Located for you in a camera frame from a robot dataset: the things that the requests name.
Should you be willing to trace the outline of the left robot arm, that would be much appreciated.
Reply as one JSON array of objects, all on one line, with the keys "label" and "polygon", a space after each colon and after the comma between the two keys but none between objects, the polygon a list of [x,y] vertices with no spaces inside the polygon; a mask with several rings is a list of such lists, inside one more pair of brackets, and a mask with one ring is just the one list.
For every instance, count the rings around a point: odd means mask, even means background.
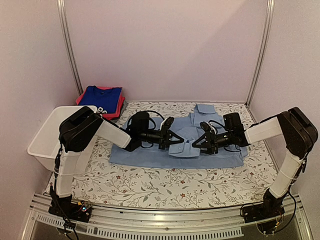
[{"label": "left robot arm", "polygon": [[170,129],[173,117],[163,118],[159,129],[150,127],[151,122],[149,110],[139,111],[129,118],[126,128],[121,128],[87,106],[66,118],[59,126],[60,147],[54,160],[54,183],[49,192],[52,207],[63,217],[70,217],[78,207],[71,202],[71,185],[81,152],[94,136],[101,136],[128,152],[142,147],[143,142],[157,144],[160,150],[184,142]]}]

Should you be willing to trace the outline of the blue t-shirt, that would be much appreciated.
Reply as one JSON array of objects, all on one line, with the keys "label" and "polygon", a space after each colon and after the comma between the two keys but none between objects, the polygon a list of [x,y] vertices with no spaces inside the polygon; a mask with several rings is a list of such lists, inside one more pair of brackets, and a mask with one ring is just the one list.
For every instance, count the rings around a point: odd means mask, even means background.
[{"label": "blue t-shirt", "polygon": [[103,114],[115,114],[122,93],[121,87],[102,89],[95,85],[86,88],[78,105],[96,106],[98,112]]}]

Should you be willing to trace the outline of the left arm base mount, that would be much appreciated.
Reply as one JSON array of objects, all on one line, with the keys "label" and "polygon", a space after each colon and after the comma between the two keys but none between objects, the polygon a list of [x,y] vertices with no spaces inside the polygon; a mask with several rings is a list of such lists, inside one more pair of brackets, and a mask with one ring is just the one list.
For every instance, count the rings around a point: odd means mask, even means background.
[{"label": "left arm base mount", "polygon": [[48,212],[52,215],[88,223],[92,214],[92,208],[86,204],[72,203],[70,200],[58,199],[57,202],[51,201]]}]

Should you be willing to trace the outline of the light blue garment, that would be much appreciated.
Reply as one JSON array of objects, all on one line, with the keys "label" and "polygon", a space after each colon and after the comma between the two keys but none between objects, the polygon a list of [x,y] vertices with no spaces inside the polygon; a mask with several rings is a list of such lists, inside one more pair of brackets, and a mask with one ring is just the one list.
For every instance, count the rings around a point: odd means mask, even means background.
[{"label": "light blue garment", "polygon": [[213,120],[217,132],[223,133],[224,120],[212,104],[200,103],[155,103],[146,105],[147,109],[162,114],[163,117],[174,117],[170,130],[182,137],[182,143],[173,144],[166,150],[158,145],[144,142],[142,147],[129,152],[116,145],[112,146],[110,163],[161,169],[212,169],[235,168],[244,164],[248,151],[246,147],[230,145],[220,148],[217,154],[204,154],[192,147],[204,131],[201,122]]}]

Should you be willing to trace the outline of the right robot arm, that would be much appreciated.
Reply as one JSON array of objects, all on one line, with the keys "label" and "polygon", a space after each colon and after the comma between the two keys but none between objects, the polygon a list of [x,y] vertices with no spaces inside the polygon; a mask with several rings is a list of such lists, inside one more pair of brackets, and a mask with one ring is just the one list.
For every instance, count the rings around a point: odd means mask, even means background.
[{"label": "right robot arm", "polygon": [[244,127],[237,112],[224,115],[223,122],[223,133],[214,130],[213,120],[201,122],[203,134],[192,146],[201,153],[213,155],[230,145],[244,148],[273,138],[283,142],[285,151],[277,176],[265,191],[263,203],[258,208],[262,218],[269,218],[278,210],[300,173],[305,171],[308,155],[319,138],[318,130],[299,107],[277,113],[248,128]]}]

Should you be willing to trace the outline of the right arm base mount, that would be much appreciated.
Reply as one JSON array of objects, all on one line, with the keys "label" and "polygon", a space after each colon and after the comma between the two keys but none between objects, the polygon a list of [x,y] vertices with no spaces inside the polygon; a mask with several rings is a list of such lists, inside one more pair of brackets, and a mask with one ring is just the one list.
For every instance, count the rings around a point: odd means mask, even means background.
[{"label": "right arm base mount", "polygon": [[285,213],[282,201],[265,199],[263,203],[247,204],[240,208],[245,223],[261,221]]}]

